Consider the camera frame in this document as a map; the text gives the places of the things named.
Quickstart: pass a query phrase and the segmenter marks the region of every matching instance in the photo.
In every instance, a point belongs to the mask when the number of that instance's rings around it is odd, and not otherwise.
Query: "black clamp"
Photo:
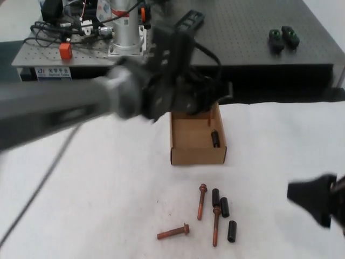
[[[270,33],[268,34],[268,38],[269,38],[269,43],[271,46],[271,49],[275,52],[275,53],[280,53],[284,48],[284,42],[282,40],[282,36],[279,30],[270,30]]]
[[[282,37],[289,45],[291,49],[296,49],[297,46],[300,44],[300,39],[297,36],[296,32],[290,26],[282,26],[281,27]]]

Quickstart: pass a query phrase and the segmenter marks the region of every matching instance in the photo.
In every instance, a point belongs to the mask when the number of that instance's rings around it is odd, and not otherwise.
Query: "label sticker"
[[[69,67],[35,67],[34,70],[39,82],[48,80],[72,81],[71,70]]]
[[[123,15],[126,11],[119,11],[112,9],[112,17],[115,18],[117,16]],[[125,14],[123,17],[114,21],[114,23],[123,26],[129,26],[129,13]]]

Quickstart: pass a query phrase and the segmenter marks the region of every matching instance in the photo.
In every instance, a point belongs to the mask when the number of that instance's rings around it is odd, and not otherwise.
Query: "black cylinder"
[[[215,129],[211,133],[213,147],[220,147],[219,134]]]
[[[229,229],[227,230],[227,240],[230,243],[234,243],[236,241],[236,230],[237,230],[237,223],[234,220],[229,221]]]
[[[229,204],[227,203],[227,198],[223,197],[220,200],[220,209],[222,210],[222,217],[229,217]]]
[[[218,189],[213,189],[212,190],[212,206],[220,206],[219,204],[219,190]]]

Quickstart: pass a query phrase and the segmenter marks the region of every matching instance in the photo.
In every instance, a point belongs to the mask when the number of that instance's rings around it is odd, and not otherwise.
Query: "black mount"
[[[144,95],[143,116],[156,121],[172,111],[196,114],[208,111],[217,100],[229,95],[220,78],[206,77],[190,65],[197,45],[191,32],[161,24],[153,28],[144,65],[126,58],[119,61],[138,76]]]

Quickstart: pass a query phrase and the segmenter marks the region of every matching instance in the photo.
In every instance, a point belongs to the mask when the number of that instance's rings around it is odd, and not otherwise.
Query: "bolt head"
[[[204,191],[204,192],[207,192],[207,186],[206,186],[206,184],[201,184],[200,185],[200,187],[199,187],[199,190],[202,192],[202,191]]]
[[[189,225],[188,224],[184,224],[184,233],[188,234],[189,233]]]
[[[215,206],[213,208],[213,213],[216,214],[216,215],[220,215],[220,207],[219,206]]]

